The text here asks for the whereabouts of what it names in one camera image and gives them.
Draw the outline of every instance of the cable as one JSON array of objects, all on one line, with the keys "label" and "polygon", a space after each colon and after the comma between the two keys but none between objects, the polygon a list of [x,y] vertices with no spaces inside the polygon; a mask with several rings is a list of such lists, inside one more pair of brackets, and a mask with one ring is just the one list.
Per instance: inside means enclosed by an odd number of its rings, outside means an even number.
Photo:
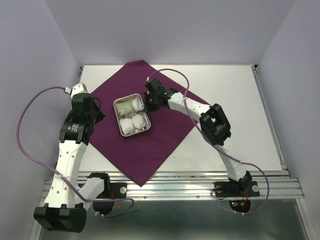
[{"label": "cable", "polygon": [[94,96],[92,99],[94,99],[94,100],[98,100],[98,102],[99,102],[99,111],[97,111],[96,112],[96,114],[95,115],[98,115],[98,113],[100,113],[101,112],[101,101],[100,101],[100,99],[98,98],[98,97],[96,97],[96,96]]},{"label": "cable", "polygon": [[249,191],[247,191],[247,192],[246,192],[246,195],[243,196],[241,202],[243,202],[245,198],[246,198],[246,199],[249,198]]},{"label": "cable", "polygon": [[49,164],[46,164],[45,162],[42,162],[38,159],[35,159],[33,157],[31,157],[25,150],[24,148],[22,147],[21,145],[21,142],[20,142],[20,127],[21,127],[21,122],[22,122],[22,119],[24,118],[25,114],[26,114],[26,111],[28,110],[28,108],[30,107],[30,105],[34,102],[34,100],[36,100],[36,98],[41,95],[42,93],[46,92],[46,91],[49,91],[51,89],[62,89],[63,91],[65,91],[65,88],[64,87],[61,87],[61,86],[52,86],[52,87],[48,87],[48,88],[45,88],[44,90],[38,92],[31,100],[30,102],[26,105],[26,107],[24,108],[24,110],[22,111],[21,113],[21,116],[19,118],[19,121],[18,121],[18,124],[17,124],[17,127],[16,127],[16,133],[15,133],[15,138],[16,138],[16,142],[18,144],[18,147],[20,149],[20,151],[23,153],[23,155],[25,155],[29,160],[31,160],[32,162],[36,163],[36,164],[39,164],[43,167],[45,167],[46,169],[50,170],[51,172],[53,172],[54,174],[58,175],[58,176],[61,176],[61,179],[69,186],[69,188],[84,202],[92,202],[92,203],[110,203],[110,202],[122,202],[122,201],[131,201],[131,205],[126,208],[125,210],[117,213],[117,214],[113,214],[113,215],[105,215],[105,216],[102,216],[104,218],[113,218],[113,217],[117,217],[117,216],[120,216],[122,214],[124,214],[125,212],[127,212],[129,209],[132,208],[132,206],[134,205],[135,201],[132,199],[132,198],[118,198],[118,199],[87,199],[85,197],[83,197],[81,195],[81,193],[72,185],[71,182],[69,182],[69,180],[64,177],[58,170],[56,170],[55,168],[51,167]]},{"label": "cable", "polygon": [[215,198],[215,199],[217,199],[217,200],[223,200],[223,199],[226,198],[226,197],[218,198],[218,197],[214,196],[214,192],[215,192],[215,191],[216,191],[215,189],[213,189],[213,190],[211,191],[211,193],[210,193],[211,197],[213,197],[213,198]]},{"label": "cable", "polygon": [[246,202],[248,201],[248,199],[249,199],[249,191],[248,191],[247,194],[246,194],[246,200],[244,201],[243,205],[246,204]]},{"label": "cable", "polygon": [[184,95],[183,95],[183,96],[184,96],[184,101],[183,101],[183,102],[184,102],[185,110],[186,110],[188,116],[190,117],[191,121],[193,122],[194,126],[196,127],[196,129],[199,131],[199,133],[200,133],[200,134],[202,135],[202,137],[204,138],[204,140],[205,140],[208,144],[210,144],[215,150],[217,150],[219,153],[221,153],[222,155],[225,155],[226,157],[228,157],[228,158],[236,161],[237,163],[242,163],[242,164],[244,164],[244,165],[253,166],[253,167],[255,167],[256,169],[258,169],[258,170],[262,173],[262,175],[263,175],[264,178],[265,178],[266,186],[267,186],[267,192],[266,192],[266,196],[265,196],[264,202],[262,203],[262,205],[261,205],[258,209],[254,210],[254,211],[251,211],[251,212],[240,213],[240,214],[242,214],[242,215],[252,215],[252,214],[255,214],[255,213],[259,212],[259,211],[267,204],[267,202],[268,202],[268,200],[269,200],[270,184],[269,184],[269,180],[268,180],[268,178],[267,178],[267,175],[266,175],[266,174],[264,173],[264,171],[262,171],[262,169],[261,169],[260,167],[258,167],[257,165],[255,165],[255,164],[253,164],[253,163],[249,163],[249,162],[241,162],[239,159],[237,159],[237,158],[235,158],[235,157],[233,157],[233,156],[225,153],[224,151],[220,150],[219,148],[215,147],[215,146],[207,139],[207,137],[204,135],[204,133],[203,133],[203,132],[201,131],[201,129],[198,127],[196,121],[191,117],[190,112],[189,112],[189,110],[188,110],[188,106],[187,106],[187,101],[186,101],[186,100],[187,100],[187,93],[188,93],[189,87],[190,87],[190,82],[189,82],[188,78],[187,78],[182,72],[180,72],[180,71],[178,71],[178,70],[175,70],[175,69],[171,69],[171,68],[162,68],[162,69],[159,69],[159,70],[154,71],[153,73],[151,73],[151,75],[149,75],[149,77],[146,79],[146,81],[148,81],[148,80],[150,79],[150,77],[151,77],[152,75],[154,75],[155,73],[159,73],[159,72],[162,72],[162,71],[172,71],[172,72],[176,72],[176,73],[180,74],[181,76],[183,76],[184,79],[186,80],[187,87],[186,87],[185,92],[184,92]]}]

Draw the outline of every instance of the white cloth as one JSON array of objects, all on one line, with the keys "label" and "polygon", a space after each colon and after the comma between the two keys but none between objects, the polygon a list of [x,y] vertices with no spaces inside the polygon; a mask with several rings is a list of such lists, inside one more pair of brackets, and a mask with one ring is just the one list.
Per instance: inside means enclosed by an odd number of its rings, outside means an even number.
[{"label": "white cloth", "polygon": [[132,133],[135,128],[133,126],[133,121],[130,118],[120,119],[120,127],[122,129],[123,134],[127,135]]},{"label": "white cloth", "polygon": [[146,122],[140,114],[137,114],[132,117],[132,123],[134,128],[138,130],[143,129],[146,126]]},{"label": "white cloth", "polygon": [[132,100],[132,105],[136,112],[142,111],[144,109],[144,105],[139,98],[135,98]]}]

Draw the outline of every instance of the metal tin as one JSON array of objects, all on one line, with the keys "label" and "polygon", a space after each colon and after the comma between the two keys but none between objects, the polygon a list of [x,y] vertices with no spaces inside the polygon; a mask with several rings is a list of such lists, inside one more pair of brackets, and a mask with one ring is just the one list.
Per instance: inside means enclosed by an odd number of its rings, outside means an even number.
[{"label": "metal tin", "polygon": [[116,120],[117,120],[117,122],[118,122],[120,134],[121,134],[122,136],[124,136],[124,137],[129,137],[129,136],[132,136],[132,135],[135,135],[135,134],[138,134],[138,133],[142,133],[142,132],[144,132],[144,131],[149,130],[150,127],[151,127],[151,123],[150,123],[149,117],[148,117],[148,115],[146,114],[146,112],[144,112],[144,111],[133,112],[133,114],[134,114],[134,113],[138,113],[138,114],[141,114],[141,115],[143,116],[143,119],[144,119],[144,121],[145,121],[145,127],[142,128],[141,130],[136,129],[136,130],[134,130],[134,132],[129,133],[129,134],[124,134],[124,133],[123,133],[123,131],[122,131],[122,129],[121,129],[121,126],[120,126],[120,119],[122,119],[122,117],[119,117],[119,115],[118,115],[117,104],[122,103],[122,102],[126,102],[126,101],[130,101],[130,100],[134,100],[135,98],[139,98],[140,101],[142,102],[143,108],[145,108],[144,101],[143,101],[141,95],[138,94],[138,93],[135,93],[135,94],[132,94],[132,95],[129,95],[129,96],[125,96],[125,97],[119,98],[119,99],[117,99],[117,100],[115,100],[115,101],[113,102],[113,108],[114,108]]}]

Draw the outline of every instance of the gray floor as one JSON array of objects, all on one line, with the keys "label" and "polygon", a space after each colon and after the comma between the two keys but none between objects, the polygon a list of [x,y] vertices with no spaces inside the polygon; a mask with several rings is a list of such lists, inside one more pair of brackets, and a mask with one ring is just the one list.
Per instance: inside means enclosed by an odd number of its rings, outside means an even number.
[{"label": "gray floor", "polygon": [[[252,208],[262,201],[255,201]],[[89,210],[81,233],[42,231],[42,240],[307,240],[295,200],[270,200],[251,216],[218,201],[137,202],[131,211],[101,219]],[[228,207],[228,202],[220,205]]]}]

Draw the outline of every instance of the metal frame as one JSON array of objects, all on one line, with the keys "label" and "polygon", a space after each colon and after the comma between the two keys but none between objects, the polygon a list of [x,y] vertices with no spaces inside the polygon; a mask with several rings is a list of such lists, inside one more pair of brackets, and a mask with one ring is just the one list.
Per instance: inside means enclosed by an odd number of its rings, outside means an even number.
[{"label": "metal frame", "polygon": [[[282,166],[281,171],[266,171],[270,182],[270,199],[297,199],[297,204],[301,213],[301,217],[307,231],[309,239],[317,239],[315,229],[308,209],[304,202],[304,194],[298,179],[290,177],[281,147],[276,135],[276,131],[269,114],[265,97],[262,93],[260,82],[258,79],[256,68],[251,66],[252,73],[257,85],[257,89],[262,101],[263,109],[267,117],[267,121],[272,133],[273,141],[276,146],[279,160]],[[87,180],[87,176],[91,172],[80,171],[78,174],[77,184],[83,184]],[[216,200],[211,196],[214,188],[213,182],[228,181],[227,171],[210,171],[210,172],[157,172],[149,181],[139,187],[121,172],[108,172],[110,180],[113,183],[127,183],[127,197],[136,201],[212,201]],[[259,171],[251,171],[252,177],[258,182],[261,196],[257,199],[264,199],[267,192],[267,184],[265,178]],[[40,197],[40,205],[42,205],[47,196],[52,181],[45,181]],[[30,240],[38,240],[41,236],[41,226],[35,221]]]}]

